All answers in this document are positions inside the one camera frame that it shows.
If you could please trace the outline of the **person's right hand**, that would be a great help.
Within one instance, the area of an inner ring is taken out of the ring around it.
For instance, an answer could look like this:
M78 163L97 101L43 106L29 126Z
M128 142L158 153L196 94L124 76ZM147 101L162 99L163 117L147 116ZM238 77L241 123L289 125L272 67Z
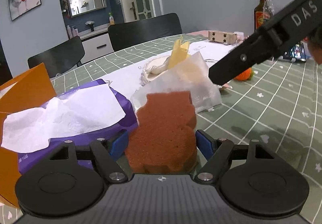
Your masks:
M317 36L308 36L308 50L317 64L322 64L321 39Z

